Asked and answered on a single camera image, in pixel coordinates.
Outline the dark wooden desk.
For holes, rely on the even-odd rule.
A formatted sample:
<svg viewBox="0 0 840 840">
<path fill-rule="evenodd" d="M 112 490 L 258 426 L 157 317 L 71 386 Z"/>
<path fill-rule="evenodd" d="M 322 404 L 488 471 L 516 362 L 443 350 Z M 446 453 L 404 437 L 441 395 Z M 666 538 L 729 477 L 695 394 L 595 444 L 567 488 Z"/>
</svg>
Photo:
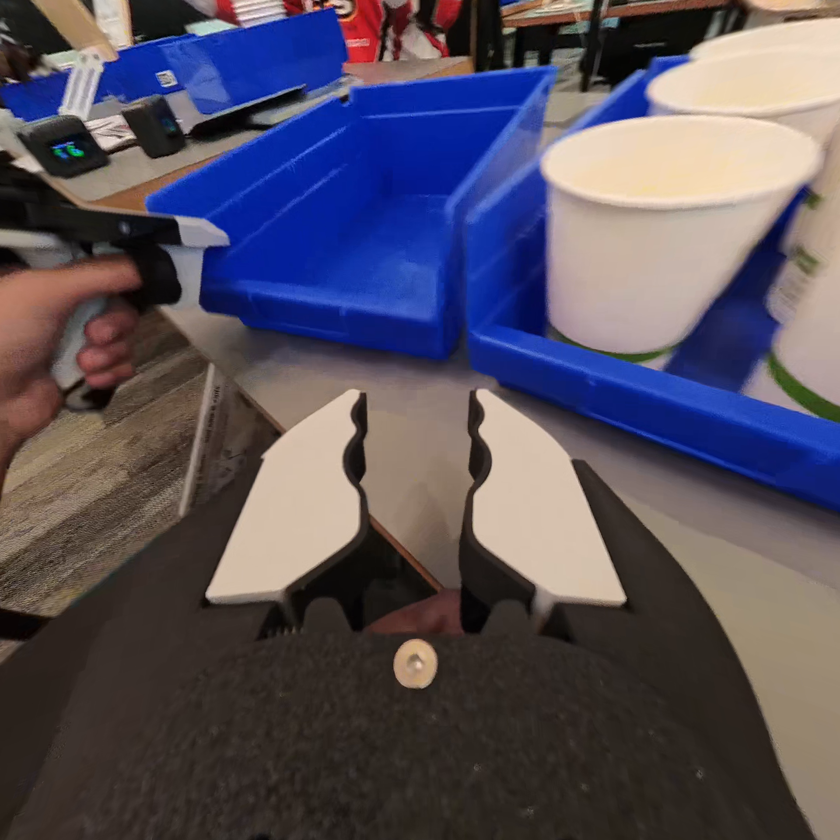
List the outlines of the dark wooden desk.
<svg viewBox="0 0 840 840">
<path fill-rule="evenodd" d="M 569 50 L 573 81 L 588 91 L 614 88 L 654 58 L 686 54 L 711 29 L 741 29 L 745 9 L 727 1 L 505 2 L 500 20 L 512 32 L 512 67 L 529 54 L 547 66 L 555 51 Z"/>
</svg>

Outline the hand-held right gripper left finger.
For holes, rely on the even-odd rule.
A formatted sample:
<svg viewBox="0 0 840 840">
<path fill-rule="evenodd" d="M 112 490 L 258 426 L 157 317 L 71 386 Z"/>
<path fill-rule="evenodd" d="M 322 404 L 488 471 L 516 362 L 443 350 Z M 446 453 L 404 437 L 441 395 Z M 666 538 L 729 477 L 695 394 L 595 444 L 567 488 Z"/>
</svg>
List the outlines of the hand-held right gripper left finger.
<svg viewBox="0 0 840 840">
<path fill-rule="evenodd" d="M 349 389 L 266 450 L 205 590 L 209 605 L 270 604 L 300 627 L 312 601 L 357 596 L 361 585 L 340 566 L 371 525 L 367 429 L 366 394 Z"/>
</svg>

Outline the white red printed garment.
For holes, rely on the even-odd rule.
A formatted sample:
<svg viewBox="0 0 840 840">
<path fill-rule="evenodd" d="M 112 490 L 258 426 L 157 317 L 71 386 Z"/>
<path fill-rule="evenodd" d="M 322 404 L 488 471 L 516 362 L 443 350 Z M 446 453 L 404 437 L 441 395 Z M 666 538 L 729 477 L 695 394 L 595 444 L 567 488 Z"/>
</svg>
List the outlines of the white red printed garment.
<svg viewBox="0 0 840 840">
<path fill-rule="evenodd" d="M 331 8 L 352 63 L 449 57 L 447 36 L 464 6 L 460 1 L 216 1 L 190 5 L 210 18 L 239 27 Z"/>
</svg>

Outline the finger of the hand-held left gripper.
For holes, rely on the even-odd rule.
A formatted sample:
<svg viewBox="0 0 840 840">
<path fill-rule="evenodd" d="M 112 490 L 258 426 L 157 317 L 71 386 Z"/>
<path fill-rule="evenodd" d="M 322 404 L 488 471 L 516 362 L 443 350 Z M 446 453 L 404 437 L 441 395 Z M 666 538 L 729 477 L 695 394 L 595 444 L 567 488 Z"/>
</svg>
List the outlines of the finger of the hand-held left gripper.
<svg viewBox="0 0 840 840">
<path fill-rule="evenodd" d="M 190 309 L 200 306 L 205 254 L 208 250 L 230 246 L 228 235 L 215 224 L 195 217 L 175 217 L 181 243 L 163 245 L 175 268 L 181 289 L 178 301 L 168 309 Z"/>
</svg>

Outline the person's left hand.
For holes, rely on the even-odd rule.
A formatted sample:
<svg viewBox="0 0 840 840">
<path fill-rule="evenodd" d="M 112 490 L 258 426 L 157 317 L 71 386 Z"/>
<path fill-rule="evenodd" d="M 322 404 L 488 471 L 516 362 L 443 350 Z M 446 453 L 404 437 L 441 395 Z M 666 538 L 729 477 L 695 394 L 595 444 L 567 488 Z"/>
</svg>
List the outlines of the person's left hand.
<svg viewBox="0 0 840 840">
<path fill-rule="evenodd" d="M 56 269 L 20 270 L 1 286 L 1 482 L 18 450 L 47 427 L 64 397 L 50 373 L 67 323 L 94 298 L 109 305 L 85 328 L 77 364 L 93 389 L 121 385 L 134 374 L 133 334 L 140 317 L 123 295 L 140 286 L 127 257 L 105 256 Z"/>
</svg>

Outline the dark desk device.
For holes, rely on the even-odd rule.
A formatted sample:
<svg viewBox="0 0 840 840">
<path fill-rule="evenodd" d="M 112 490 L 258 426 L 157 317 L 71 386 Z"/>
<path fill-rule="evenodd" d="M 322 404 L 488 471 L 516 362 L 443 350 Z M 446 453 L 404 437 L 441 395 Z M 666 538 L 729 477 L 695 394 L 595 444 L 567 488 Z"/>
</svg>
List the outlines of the dark desk device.
<svg viewBox="0 0 840 840">
<path fill-rule="evenodd" d="M 151 159 L 160 159 L 182 151 L 186 137 L 168 101 L 153 95 L 132 102 L 121 115 L 136 143 Z"/>
<path fill-rule="evenodd" d="M 16 135 L 50 175 L 72 178 L 109 165 L 109 156 L 78 117 L 56 115 L 28 122 Z"/>
</svg>

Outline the grey side table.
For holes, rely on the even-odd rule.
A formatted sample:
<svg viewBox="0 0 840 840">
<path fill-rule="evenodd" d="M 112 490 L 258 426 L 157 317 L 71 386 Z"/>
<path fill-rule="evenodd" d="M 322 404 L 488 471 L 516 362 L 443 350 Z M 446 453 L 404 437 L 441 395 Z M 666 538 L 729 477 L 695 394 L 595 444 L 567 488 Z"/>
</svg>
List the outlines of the grey side table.
<svg viewBox="0 0 840 840">
<path fill-rule="evenodd" d="M 204 168 L 275 124 L 330 98 L 345 97 L 353 87 L 464 76 L 474 71 L 474 62 L 468 57 L 449 57 L 346 64 L 344 68 L 346 74 L 341 80 L 309 94 L 283 93 L 268 100 L 269 108 L 261 109 L 260 114 L 235 114 L 228 121 L 219 118 L 215 132 L 190 139 L 175 154 L 151 159 L 134 146 L 112 154 L 106 167 L 70 179 L 45 175 L 45 180 L 78 204 L 139 212 L 144 210 L 148 195 Z"/>
</svg>

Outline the blue labelled bin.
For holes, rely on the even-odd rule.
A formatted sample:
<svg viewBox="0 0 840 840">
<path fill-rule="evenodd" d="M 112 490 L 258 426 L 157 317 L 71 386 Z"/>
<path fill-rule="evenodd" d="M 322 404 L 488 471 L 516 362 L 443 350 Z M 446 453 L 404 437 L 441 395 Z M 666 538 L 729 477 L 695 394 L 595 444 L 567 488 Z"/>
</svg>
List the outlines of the blue labelled bin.
<svg viewBox="0 0 840 840">
<path fill-rule="evenodd" d="M 193 34 L 172 36 L 122 50 L 118 60 L 104 65 L 94 105 L 109 99 L 129 103 L 183 91 L 165 48 L 195 38 Z M 27 82 L 10 83 L 2 88 L 2 103 L 15 117 L 27 122 L 53 117 L 58 113 L 69 75 L 69 69 L 55 70 Z"/>
</svg>

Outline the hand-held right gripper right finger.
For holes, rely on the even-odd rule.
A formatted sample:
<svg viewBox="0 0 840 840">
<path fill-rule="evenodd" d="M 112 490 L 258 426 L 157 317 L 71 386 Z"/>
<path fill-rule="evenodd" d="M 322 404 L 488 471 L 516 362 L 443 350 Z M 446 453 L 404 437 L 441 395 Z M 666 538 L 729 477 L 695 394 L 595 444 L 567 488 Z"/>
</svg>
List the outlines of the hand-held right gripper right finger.
<svg viewBox="0 0 840 840">
<path fill-rule="evenodd" d="M 469 395 L 471 485 L 458 546 L 460 623 L 481 632 L 503 602 L 539 632 L 557 607 L 624 608 L 623 588 L 572 457 L 529 417 Z"/>
</svg>

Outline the printed white floor panel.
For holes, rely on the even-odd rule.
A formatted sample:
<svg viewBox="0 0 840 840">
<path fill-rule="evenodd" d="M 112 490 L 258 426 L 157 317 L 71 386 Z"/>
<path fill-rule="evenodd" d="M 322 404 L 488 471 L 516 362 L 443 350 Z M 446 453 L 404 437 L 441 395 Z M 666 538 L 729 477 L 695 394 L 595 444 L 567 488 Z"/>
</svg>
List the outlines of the printed white floor panel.
<svg viewBox="0 0 840 840">
<path fill-rule="evenodd" d="M 264 453 L 279 436 L 236 384 L 208 364 L 178 518 L 225 488 L 252 454 Z"/>
</svg>

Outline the cluster of white cups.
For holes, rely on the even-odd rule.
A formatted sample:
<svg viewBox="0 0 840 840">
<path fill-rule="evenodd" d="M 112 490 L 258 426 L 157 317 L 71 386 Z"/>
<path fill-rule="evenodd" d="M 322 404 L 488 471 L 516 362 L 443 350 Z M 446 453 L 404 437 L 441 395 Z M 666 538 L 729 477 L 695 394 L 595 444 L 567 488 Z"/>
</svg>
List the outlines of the cluster of white cups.
<svg viewBox="0 0 840 840">
<path fill-rule="evenodd" d="M 542 155 L 547 319 L 562 342 L 663 370 L 823 168 L 838 47 L 690 57 L 644 96 L 643 117 Z"/>
</svg>

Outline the blue plastic bin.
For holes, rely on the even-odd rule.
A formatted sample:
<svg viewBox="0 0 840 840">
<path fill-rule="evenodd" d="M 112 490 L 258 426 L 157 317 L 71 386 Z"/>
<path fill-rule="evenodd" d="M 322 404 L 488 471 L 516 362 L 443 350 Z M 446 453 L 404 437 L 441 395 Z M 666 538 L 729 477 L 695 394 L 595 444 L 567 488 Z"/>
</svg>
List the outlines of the blue plastic bin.
<svg viewBox="0 0 840 840">
<path fill-rule="evenodd" d="M 197 112 L 212 118 L 291 91 L 325 88 L 348 59 L 332 8 L 164 44 L 167 68 Z"/>
<path fill-rule="evenodd" d="M 466 223 L 539 148 L 551 66 L 351 89 L 150 194 L 202 217 L 201 305 L 254 329 L 445 359 Z"/>
<path fill-rule="evenodd" d="M 686 60 L 659 59 L 634 73 L 558 140 L 643 117 L 647 84 Z M 781 237 L 803 189 L 666 367 L 654 370 L 562 342 L 551 330 L 548 190 L 539 168 L 550 146 L 468 217 L 472 366 L 511 389 L 838 511 L 838 425 L 741 393 L 773 341 L 762 299 L 783 261 Z"/>
</svg>

